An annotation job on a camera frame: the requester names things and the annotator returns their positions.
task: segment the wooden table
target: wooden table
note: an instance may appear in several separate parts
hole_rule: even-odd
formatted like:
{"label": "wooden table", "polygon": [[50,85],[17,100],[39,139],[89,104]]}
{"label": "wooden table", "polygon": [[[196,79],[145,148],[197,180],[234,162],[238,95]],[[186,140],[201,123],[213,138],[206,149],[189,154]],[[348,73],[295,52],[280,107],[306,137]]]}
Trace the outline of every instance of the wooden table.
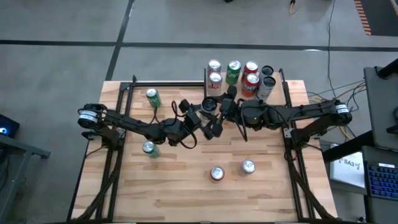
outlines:
{"label": "wooden table", "polygon": [[[275,73],[277,86],[267,100],[269,104],[284,105],[280,74]],[[288,81],[294,106],[308,104],[304,82]],[[115,108],[120,82],[104,82],[100,103]],[[147,88],[135,88],[130,116],[150,121],[153,110],[145,96]],[[203,88],[157,88],[162,99],[159,119],[174,117],[171,101],[179,103],[187,99],[199,104]],[[297,122],[304,127],[311,120]],[[142,151],[143,136],[127,132],[123,163],[119,180],[114,221],[116,222],[276,222],[297,221],[292,187],[284,160],[281,130],[248,129],[248,142],[244,142],[235,124],[224,122],[220,138],[206,141],[196,132],[198,146],[185,149],[181,145],[159,146],[161,157],[151,159]],[[184,140],[193,145],[193,139]],[[92,141],[88,152],[100,147],[100,141]],[[329,213],[336,216],[322,154],[317,149],[303,149],[310,188]],[[94,199],[101,185],[106,149],[90,155],[83,167],[72,218],[78,217]],[[256,163],[256,171],[245,177],[239,175],[244,159]],[[210,169],[221,166],[224,179],[215,184],[209,179]],[[307,208],[300,190],[302,208]],[[108,202],[104,206],[104,215]]]}

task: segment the keyboard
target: keyboard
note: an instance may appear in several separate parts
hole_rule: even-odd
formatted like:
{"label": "keyboard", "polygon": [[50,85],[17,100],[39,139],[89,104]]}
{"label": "keyboard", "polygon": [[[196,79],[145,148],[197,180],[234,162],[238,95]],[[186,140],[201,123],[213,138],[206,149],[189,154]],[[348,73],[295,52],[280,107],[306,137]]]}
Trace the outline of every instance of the keyboard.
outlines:
{"label": "keyboard", "polygon": [[368,189],[373,197],[398,200],[398,169],[368,164]]}

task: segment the green soda can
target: green soda can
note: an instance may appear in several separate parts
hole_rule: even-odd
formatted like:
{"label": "green soda can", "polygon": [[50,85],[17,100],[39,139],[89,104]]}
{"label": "green soda can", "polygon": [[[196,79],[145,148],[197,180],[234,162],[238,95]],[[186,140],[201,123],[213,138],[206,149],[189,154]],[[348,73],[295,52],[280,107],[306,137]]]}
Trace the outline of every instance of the green soda can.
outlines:
{"label": "green soda can", "polygon": [[230,85],[235,85],[238,82],[239,74],[241,73],[241,62],[233,60],[226,68],[225,81]]}
{"label": "green soda can", "polygon": [[158,158],[160,156],[159,148],[151,141],[146,141],[142,145],[142,150],[151,158]]}
{"label": "green soda can", "polygon": [[148,89],[147,90],[147,98],[151,107],[160,107],[162,102],[160,101],[159,92],[156,89]]}

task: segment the can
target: can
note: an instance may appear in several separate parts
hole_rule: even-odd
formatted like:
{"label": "can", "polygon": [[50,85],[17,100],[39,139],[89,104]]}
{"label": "can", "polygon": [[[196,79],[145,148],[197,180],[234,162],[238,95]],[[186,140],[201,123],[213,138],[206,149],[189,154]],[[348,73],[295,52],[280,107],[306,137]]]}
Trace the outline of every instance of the can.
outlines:
{"label": "can", "polygon": [[160,107],[162,102],[160,101],[159,92],[156,89],[148,89],[146,95],[151,107]]}
{"label": "can", "polygon": [[152,141],[146,141],[142,145],[142,150],[151,158],[158,158],[160,156],[159,148]]}
{"label": "can", "polygon": [[221,73],[221,62],[217,59],[211,59],[207,64],[207,75],[210,76],[213,72]]}
{"label": "can", "polygon": [[263,80],[267,76],[271,76],[273,73],[274,73],[274,69],[271,66],[269,66],[269,65],[263,66],[259,73],[260,81]]}
{"label": "can", "polygon": [[251,97],[256,93],[258,86],[259,86],[259,77],[254,73],[248,74],[248,76],[243,82],[242,94],[245,97]]}
{"label": "can", "polygon": [[207,84],[207,95],[218,96],[221,93],[221,84],[223,83],[223,77],[217,72],[213,72],[209,76]]}
{"label": "can", "polygon": [[257,91],[257,98],[259,100],[266,101],[268,96],[271,94],[275,84],[276,84],[275,78],[271,76],[264,77],[260,82],[259,90]]}
{"label": "can", "polygon": [[243,174],[252,174],[256,171],[256,165],[253,161],[245,159],[242,162],[241,171]]}
{"label": "can", "polygon": [[259,69],[259,65],[255,61],[248,61],[246,63],[246,65],[244,66],[241,82],[242,83],[244,82],[247,75],[249,75],[251,73],[256,74],[258,69]]}
{"label": "can", "polygon": [[210,177],[215,181],[220,181],[224,178],[224,170],[219,166],[211,168]]}
{"label": "can", "polygon": [[230,85],[235,85],[238,82],[239,74],[241,73],[241,62],[233,60],[226,68],[225,82]]}

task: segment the gray floor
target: gray floor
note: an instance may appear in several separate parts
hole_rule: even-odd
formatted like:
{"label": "gray floor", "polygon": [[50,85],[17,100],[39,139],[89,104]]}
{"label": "gray floor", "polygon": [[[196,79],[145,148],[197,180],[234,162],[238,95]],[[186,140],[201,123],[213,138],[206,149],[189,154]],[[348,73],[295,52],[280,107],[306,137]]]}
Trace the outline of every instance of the gray floor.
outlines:
{"label": "gray floor", "polygon": [[[0,0],[0,39],[115,42],[128,0]],[[331,1],[136,0],[125,42],[327,46]],[[331,45],[396,47],[398,38],[364,34],[353,0],[336,0]],[[64,221],[86,140],[77,109],[97,102],[114,47],[0,45],[0,113],[21,123],[18,139],[52,151],[34,159],[17,217],[29,223]],[[386,65],[397,52],[331,52],[330,74],[339,87],[363,78],[366,66]],[[330,88],[327,52],[300,50],[172,49],[122,47],[112,80],[201,80],[211,58],[256,60],[283,68],[287,79],[305,80],[308,91]],[[337,93],[352,88],[348,86]],[[324,97],[331,98],[331,92]],[[355,134],[371,128],[366,94],[350,124]],[[323,139],[343,142],[338,129]],[[339,217],[364,215],[362,197],[333,190]]]}

